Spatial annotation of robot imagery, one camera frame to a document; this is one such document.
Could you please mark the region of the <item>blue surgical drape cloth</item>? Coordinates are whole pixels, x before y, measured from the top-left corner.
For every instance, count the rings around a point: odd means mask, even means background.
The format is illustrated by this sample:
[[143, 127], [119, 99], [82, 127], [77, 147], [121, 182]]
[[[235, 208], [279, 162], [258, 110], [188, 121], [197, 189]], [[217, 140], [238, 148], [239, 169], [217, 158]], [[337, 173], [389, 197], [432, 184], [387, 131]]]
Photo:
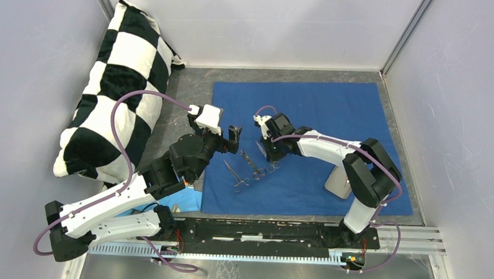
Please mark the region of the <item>blue surgical drape cloth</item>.
[[223, 110], [223, 130], [235, 125], [242, 133], [240, 153], [216, 153], [205, 170], [204, 214], [344, 216], [350, 209], [353, 197], [338, 198], [324, 187], [331, 164], [291, 154], [279, 169], [235, 191], [236, 177], [253, 174], [245, 156], [257, 167], [267, 164], [257, 147], [262, 134], [254, 125], [255, 113], [281, 112], [295, 127], [309, 126], [343, 140], [376, 138], [395, 163], [400, 161], [374, 83], [217, 82], [213, 105]]

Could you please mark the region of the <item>steel ring-handled hemostat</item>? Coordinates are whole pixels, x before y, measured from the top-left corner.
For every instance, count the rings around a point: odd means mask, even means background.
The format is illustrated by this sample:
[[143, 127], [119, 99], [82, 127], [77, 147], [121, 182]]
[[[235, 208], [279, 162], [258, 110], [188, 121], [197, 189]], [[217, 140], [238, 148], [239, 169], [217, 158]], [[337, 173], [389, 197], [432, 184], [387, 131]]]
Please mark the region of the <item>steel ring-handled hemostat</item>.
[[238, 174], [234, 171], [234, 169], [226, 161], [224, 161], [224, 164], [226, 165], [226, 167], [228, 168], [232, 177], [236, 181], [236, 183], [234, 184], [234, 191], [236, 193], [241, 192], [241, 186], [249, 186], [250, 185], [251, 181], [249, 178], [242, 179], [241, 177], [238, 176]]

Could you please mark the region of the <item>metal instrument tray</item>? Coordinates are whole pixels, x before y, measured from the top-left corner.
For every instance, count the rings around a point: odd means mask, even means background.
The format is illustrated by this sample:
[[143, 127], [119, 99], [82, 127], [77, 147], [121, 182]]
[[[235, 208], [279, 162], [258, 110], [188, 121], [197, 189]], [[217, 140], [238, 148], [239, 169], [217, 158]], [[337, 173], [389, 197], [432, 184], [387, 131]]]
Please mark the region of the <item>metal instrument tray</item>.
[[326, 180], [324, 187], [326, 191], [341, 199], [347, 199], [351, 193], [351, 185], [348, 175], [343, 167], [335, 166]]

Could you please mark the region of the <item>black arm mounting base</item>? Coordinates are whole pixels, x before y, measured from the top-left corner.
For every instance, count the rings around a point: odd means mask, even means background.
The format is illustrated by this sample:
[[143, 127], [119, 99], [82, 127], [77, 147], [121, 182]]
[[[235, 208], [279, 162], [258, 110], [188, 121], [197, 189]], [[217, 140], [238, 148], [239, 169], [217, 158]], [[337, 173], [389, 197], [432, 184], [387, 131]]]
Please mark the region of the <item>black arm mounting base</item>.
[[177, 241], [184, 254], [327, 258], [329, 251], [380, 248], [375, 228], [351, 234], [325, 222], [176, 218], [164, 224], [157, 241]]

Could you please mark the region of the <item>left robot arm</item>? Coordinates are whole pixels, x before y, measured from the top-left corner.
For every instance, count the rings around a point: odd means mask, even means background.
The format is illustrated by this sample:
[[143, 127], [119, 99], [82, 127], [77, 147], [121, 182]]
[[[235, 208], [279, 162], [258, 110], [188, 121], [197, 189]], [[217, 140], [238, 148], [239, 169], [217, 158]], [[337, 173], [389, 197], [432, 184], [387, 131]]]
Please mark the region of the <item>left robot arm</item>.
[[181, 136], [163, 156], [131, 172], [124, 182], [75, 203], [47, 203], [44, 233], [49, 235], [54, 260], [66, 262], [91, 247], [128, 237], [171, 239], [176, 224], [169, 207], [158, 205], [132, 216], [122, 213], [186, 189], [200, 178], [216, 152], [238, 152], [241, 127], [229, 126], [229, 138], [220, 131], [193, 128], [194, 133]]

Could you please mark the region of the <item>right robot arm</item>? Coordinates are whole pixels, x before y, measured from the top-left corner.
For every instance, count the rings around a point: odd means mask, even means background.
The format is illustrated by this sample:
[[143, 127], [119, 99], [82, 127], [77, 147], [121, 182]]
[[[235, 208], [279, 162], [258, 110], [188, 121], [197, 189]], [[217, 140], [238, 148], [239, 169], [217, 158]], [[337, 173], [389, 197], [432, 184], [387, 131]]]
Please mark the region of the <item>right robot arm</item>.
[[294, 127], [283, 113], [254, 115], [261, 131], [260, 143], [268, 161], [278, 162], [289, 154], [319, 159], [334, 166], [324, 187], [335, 196], [353, 203], [340, 221], [339, 240], [355, 247], [364, 232], [389, 202], [396, 190], [402, 193], [402, 174], [383, 145], [375, 138], [347, 141], [322, 134], [308, 126]]

